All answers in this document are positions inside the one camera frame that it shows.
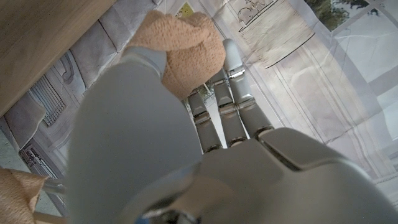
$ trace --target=white robotic arm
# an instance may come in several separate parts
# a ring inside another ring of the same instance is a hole
[[[227,149],[197,93],[188,98],[195,132],[162,86],[165,52],[132,47],[100,78],[73,131],[70,223],[398,223],[359,167],[272,127],[236,46],[224,46],[224,69],[212,81]]]

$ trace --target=beige cloth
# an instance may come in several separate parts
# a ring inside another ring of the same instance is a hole
[[[127,46],[166,51],[162,83],[181,100],[217,73],[225,60],[213,22],[200,12],[177,19],[151,11]]]
[[[35,223],[33,212],[47,177],[0,169],[0,223]]]

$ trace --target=beige towel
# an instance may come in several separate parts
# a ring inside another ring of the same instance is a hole
[[[127,46],[166,51],[162,83],[181,100],[217,73],[225,60],[213,22],[200,12],[177,19],[151,11]]]
[[[0,223],[35,223],[33,212],[46,179],[0,168]]]

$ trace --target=wooden surface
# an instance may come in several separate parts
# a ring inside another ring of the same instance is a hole
[[[0,116],[116,0],[0,0]]]

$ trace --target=metal finger segment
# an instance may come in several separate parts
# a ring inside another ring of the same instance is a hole
[[[218,112],[223,125],[225,141],[228,147],[247,139],[237,108],[229,91],[224,70],[221,69],[211,81],[214,84]]]
[[[194,91],[188,97],[188,102],[191,107],[193,121],[197,127],[203,153],[221,149],[223,146],[199,92]]]
[[[227,58],[224,63],[235,107],[250,138],[257,138],[264,130],[274,129],[253,97],[239,51],[233,40],[224,40]]]

